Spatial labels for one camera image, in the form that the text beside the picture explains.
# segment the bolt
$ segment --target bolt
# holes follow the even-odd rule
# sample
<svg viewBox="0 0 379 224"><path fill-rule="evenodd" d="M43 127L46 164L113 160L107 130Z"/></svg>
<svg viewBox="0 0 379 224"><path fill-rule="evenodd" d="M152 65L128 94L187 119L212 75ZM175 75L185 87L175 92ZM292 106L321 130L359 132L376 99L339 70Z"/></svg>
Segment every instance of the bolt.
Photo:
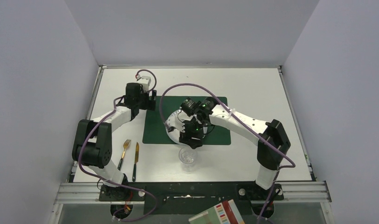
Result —
<svg viewBox="0 0 379 224"><path fill-rule="evenodd" d="M246 195L246 190L244 190L243 188L239 190L239 195L241 196L244 196Z"/></svg>

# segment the white wall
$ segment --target white wall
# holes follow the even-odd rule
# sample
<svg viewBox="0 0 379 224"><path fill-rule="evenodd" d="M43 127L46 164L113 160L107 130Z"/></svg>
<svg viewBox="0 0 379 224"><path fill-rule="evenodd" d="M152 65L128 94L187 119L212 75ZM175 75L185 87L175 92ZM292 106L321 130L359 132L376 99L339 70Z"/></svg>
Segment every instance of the white wall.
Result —
<svg viewBox="0 0 379 224"><path fill-rule="evenodd" d="M63 0L0 0L0 223L48 221L96 73Z"/></svg>
<svg viewBox="0 0 379 224"><path fill-rule="evenodd" d="M66 0L99 64L282 65L318 0Z"/></svg>
<svg viewBox="0 0 379 224"><path fill-rule="evenodd" d="M379 224L379 0L320 0L283 66L338 224Z"/></svg>

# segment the tabletop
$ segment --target tabletop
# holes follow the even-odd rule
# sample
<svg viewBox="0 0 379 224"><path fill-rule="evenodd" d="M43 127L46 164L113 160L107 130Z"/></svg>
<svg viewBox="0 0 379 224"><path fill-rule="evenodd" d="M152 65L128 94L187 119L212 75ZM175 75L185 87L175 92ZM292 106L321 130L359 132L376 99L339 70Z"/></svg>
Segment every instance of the tabletop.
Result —
<svg viewBox="0 0 379 224"><path fill-rule="evenodd" d="M294 119L277 69L150 69L157 77L158 96L174 84L194 83L206 87L217 96L227 97L230 108L255 119L282 122L291 148L287 156L295 168L281 170L278 181L311 180L307 161L298 136ZM125 93L126 84L135 82L138 69L105 69L98 88L91 118L113 109L113 99ZM207 96L196 87L178 87L167 96ZM137 182L216 182L253 181L259 170L257 147L244 137L230 132L230 145L204 145L197 148L198 158L194 168L182 169L179 160L180 145L143 144L145 113L118 128L112 134L111 160L117 165L123 143L131 139L126 151L122 172L132 178L136 142L140 144L137 163ZM283 160L281 165L288 165ZM96 182L97 179L76 170L74 182Z"/></svg>

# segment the gold fork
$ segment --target gold fork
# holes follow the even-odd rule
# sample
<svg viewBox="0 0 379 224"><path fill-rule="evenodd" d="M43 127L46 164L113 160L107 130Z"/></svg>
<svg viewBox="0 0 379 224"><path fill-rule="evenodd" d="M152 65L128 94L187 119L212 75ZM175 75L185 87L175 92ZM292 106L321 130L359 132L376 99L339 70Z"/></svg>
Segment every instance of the gold fork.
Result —
<svg viewBox="0 0 379 224"><path fill-rule="evenodd" d="M118 170L121 170L122 162L124 161L124 157L125 157L125 152L126 152L126 149L130 146L130 143L131 143L131 140L130 140L130 139L126 140L125 143L124 143L124 152L122 153L122 157L121 157L121 159L119 160L119 163L118 163Z"/></svg>

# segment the red stripe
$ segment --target red stripe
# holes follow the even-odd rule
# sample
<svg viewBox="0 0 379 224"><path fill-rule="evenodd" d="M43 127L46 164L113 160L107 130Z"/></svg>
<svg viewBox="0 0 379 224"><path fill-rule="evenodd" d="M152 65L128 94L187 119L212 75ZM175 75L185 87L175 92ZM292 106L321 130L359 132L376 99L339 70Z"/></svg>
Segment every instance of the red stripe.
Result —
<svg viewBox="0 0 379 224"><path fill-rule="evenodd" d="M232 210L230 209L229 203L227 201L223 201L222 206L224 206L225 213L229 219L230 224L239 224L236 220L236 217L234 217Z"/></svg>

